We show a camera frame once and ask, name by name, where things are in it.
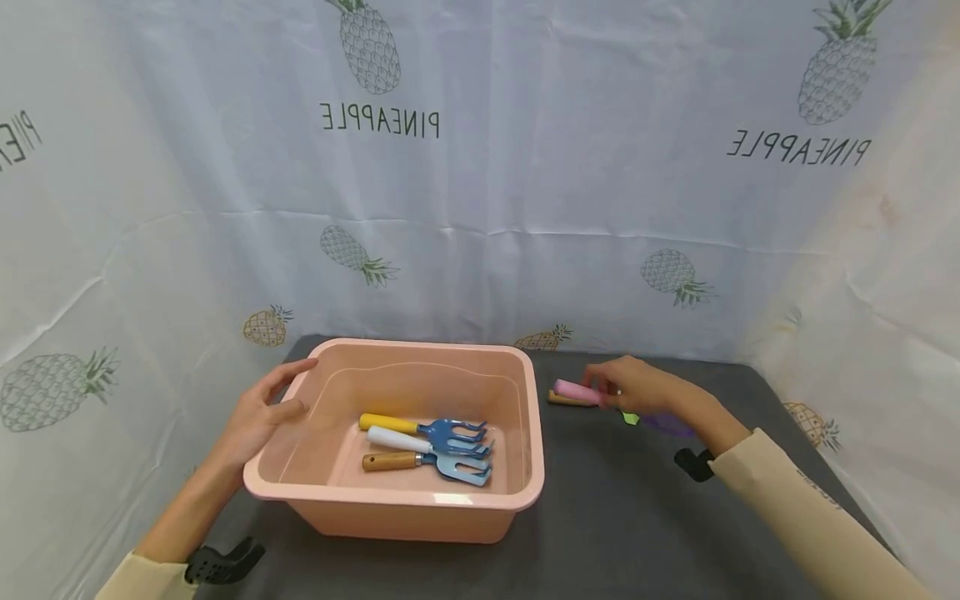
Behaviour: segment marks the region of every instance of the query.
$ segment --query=sleeve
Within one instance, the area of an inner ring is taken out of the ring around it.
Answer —
[[[96,600],[190,600],[197,586],[186,583],[185,573],[186,564],[154,563],[131,553]]]
[[[763,431],[755,430],[710,466],[766,521],[826,597],[934,597]]]

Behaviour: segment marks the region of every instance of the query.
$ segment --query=hand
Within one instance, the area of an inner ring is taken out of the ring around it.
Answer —
[[[638,415],[676,413],[678,403],[685,399],[709,396],[689,381],[651,367],[633,356],[587,365],[580,383],[587,387],[597,384],[597,391],[603,395],[601,406],[604,408],[618,408]]]
[[[239,474],[281,424],[306,414],[306,405],[296,398],[274,405],[270,401],[294,377],[316,366],[316,358],[280,365],[244,392],[206,461],[218,469]]]

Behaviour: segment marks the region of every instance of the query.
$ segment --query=pink object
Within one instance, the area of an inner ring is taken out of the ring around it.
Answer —
[[[331,340],[297,376],[307,417],[280,427],[244,468],[244,483],[283,500],[329,536],[496,543],[543,488],[543,439],[533,364],[515,348]],[[365,472],[365,454],[389,452],[360,431],[363,413],[429,423],[487,421],[490,480],[446,481],[432,468]]]
[[[596,404],[598,406],[603,399],[603,395],[592,388],[587,388],[569,381],[563,381],[562,379],[557,379],[557,381],[554,382],[553,391],[556,392],[558,396],[582,400],[583,402],[589,402],[590,404]]]

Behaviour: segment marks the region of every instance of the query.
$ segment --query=black strap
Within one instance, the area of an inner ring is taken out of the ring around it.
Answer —
[[[697,483],[703,483],[713,476],[713,469],[707,464],[707,461],[712,460],[713,454],[709,450],[704,450],[698,456],[690,448],[684,448],[673,455],[673,462],[677,467],[686,471],[690,479]]]
[[[244,538],[226,556],[210,546],[201,546],[186,560],[186,581],[214,586],[235,584],[251,572],[264,552],[262,545],[253,543],[253,538]]]

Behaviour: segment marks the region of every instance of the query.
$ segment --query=gray tablecloth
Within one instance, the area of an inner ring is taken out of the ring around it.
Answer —
[[[298,340],[289,359],[326,338]],[[492,546],[353,540],[317,533],[286,504],[239,494],[208,543],[229,550],[254,536],[267,553],[243,582],[199,598],[817,598],[780,543],[717,478],[693,482],[673,455],[695,439],[629,426],[613,412],[549,405],[560,378],[609,356],[533,352],[546,483]],[[748,427],[762,427],[811,479],[866,526],[777,396],[752,369],[650,362],[711,391]]]

